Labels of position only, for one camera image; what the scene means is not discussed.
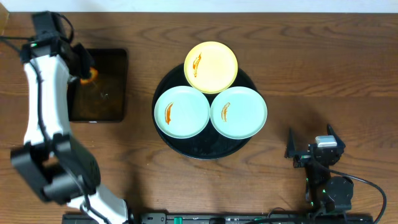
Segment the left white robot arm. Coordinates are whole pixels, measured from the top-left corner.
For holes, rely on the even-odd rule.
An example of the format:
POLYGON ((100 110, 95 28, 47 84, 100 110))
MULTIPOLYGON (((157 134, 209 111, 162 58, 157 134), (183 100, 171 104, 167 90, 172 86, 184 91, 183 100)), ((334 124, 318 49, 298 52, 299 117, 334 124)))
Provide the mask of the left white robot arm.
POLYGON ((18 51, 29 84, 24 144, 11 163, 43 202, 80 210, 98 223, 132 223, 125 200, 101 183, 95 157, 73 136, 67 105, 71 78, 88 79, 94 60, 65 33, 65 16, 32 15, 35 37, 18 51))

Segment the orange and green sponge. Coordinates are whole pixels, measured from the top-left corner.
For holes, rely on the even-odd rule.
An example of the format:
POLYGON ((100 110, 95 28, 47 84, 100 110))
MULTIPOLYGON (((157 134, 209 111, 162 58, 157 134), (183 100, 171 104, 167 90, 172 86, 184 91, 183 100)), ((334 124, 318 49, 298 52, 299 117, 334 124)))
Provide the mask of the orange and green sponge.
POLYGON ((80 84, 81 85, 87 85, 89 83, 92 83, 93 81, 96 80, 98 77, 98 71, 94 67, 90 67, 90 73, 88 78, 81 78, 80 79, 80 84))

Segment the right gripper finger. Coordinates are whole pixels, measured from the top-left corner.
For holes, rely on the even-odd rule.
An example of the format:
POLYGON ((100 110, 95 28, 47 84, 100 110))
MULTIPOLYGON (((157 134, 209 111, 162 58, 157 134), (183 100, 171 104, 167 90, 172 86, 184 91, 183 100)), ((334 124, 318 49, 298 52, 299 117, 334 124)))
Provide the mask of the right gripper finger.
POLYGON ((294 133, 292 128, 290 128, 284 157, 293 158, 295 156, 295 153, 296 150, 295 150, 294 133))
POLYGON ((333 128, 331 127, 330 124, 327 124, 326 130, 327 130, 328 135, 331 135, 335 138, 338 148, 344 149, 346 147, 345 143, 338 137, 338 135, 335 133, 335 131, 333 130, 333 128))

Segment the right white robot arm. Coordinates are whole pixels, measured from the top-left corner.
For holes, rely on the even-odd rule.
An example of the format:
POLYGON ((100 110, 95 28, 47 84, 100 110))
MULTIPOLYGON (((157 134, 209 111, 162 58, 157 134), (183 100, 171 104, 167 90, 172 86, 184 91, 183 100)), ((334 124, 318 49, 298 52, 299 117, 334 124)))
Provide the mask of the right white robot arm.
POLYGON ((344 153, 346 145, 326 127, 326 136, 317 136, 308 149, 297 149, 294 132, 289 130, 284 157, 293 160, 295 168, 304 168, 307 176, 305 199, 312 205, 309 217, 339 215, 352 208, 353 181, 348 177, 331 176, 330 166, 335 165, 344 153))

